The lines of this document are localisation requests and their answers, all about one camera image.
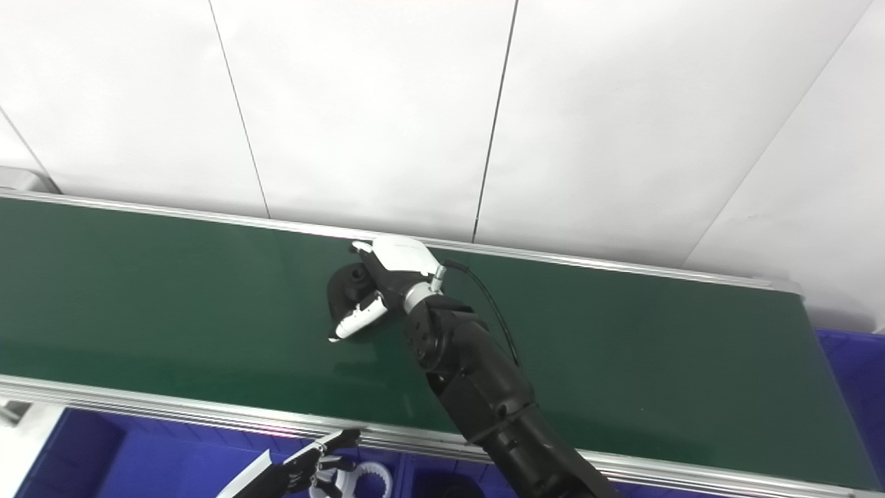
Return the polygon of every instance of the blue bin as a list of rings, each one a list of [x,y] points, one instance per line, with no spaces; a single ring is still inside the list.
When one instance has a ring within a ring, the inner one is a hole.
[[[879,481],[885,483],[885,336],[818,330]]]
[[[67,409],[16,498],[213,498],[264,450],[270,449],[272,460],[280,462],[309,442]],[[392,498],[419,498],[416,492],[422,479],[451,475],[470,478],[486,498],[516,496],[491,464],[362,447],[336,453],[387,466],[393,478]],[[625,498],[707,496],[654,486],[617,487]],[[307,493],[291,496],[306,498]]]

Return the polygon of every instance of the robotic hand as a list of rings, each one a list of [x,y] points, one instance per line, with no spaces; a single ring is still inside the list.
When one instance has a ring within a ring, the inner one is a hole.
[[[283,463],[271,463],[270,450],[267,450],[230,481],[217,498],[280,498],[310,487],[317,487],[329,498],[342,498],[342,490],[331,481],[324,480],[320,471],[353,471],[356,468],[354,462],[329,453],[355,447],[359,434],[359,429],[327,434]]]
[[[371,244],[356,241],[352,250],[362,263],[339,269],[327,288],[329,311],[337,322],[329,334],[332,342],[363,330],[389,309],[408,314],[421,299],[440,291],[445,267],[413,238],[387,235]]]
[[[389,310],[407,315],[405,338],[427,382],[468,442],[481,446],[521,498],[617,498],[611,483],[550,427],[513,359],[466,304],[442,293],[445,267],[421,242],[354,242],[360,263],[327,287],[336,322],[329,340]]]

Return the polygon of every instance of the robotic arm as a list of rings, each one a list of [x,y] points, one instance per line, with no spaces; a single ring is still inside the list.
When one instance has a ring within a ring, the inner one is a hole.
[[[389,310],[427,382],[467,441],[486,451],[521,498],[617,498],[608,480],[553,431],[525,375],[466,304],[442,293],[445,267],[421,242],[354,242],[361,263],[329,281],[336,342]]]

